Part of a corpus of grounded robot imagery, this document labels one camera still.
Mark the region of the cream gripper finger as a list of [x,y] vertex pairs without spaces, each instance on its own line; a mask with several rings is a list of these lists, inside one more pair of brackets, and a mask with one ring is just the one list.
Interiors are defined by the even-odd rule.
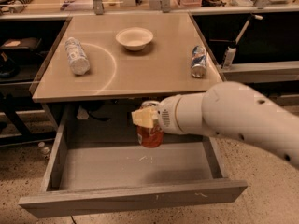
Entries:
[[143,128],[153,128],[158,123],[157,110],[147,106],[131,113],[133,124]]

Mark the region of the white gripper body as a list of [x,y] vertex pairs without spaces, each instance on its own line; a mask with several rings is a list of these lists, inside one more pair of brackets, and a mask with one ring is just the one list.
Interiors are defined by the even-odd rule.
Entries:
[[176,109],[180,96],[171,96],[163,99],[157,106],[158,123],[165,133],[181,134],[176,119]]

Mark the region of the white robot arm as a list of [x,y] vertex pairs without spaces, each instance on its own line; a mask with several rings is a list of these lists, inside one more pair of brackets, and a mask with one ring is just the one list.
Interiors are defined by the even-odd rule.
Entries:
[[138,127],[165,133],[234,139],[299,168],[299,117],[241,83],[222,82],[205,92],[145,102],[132,119]]

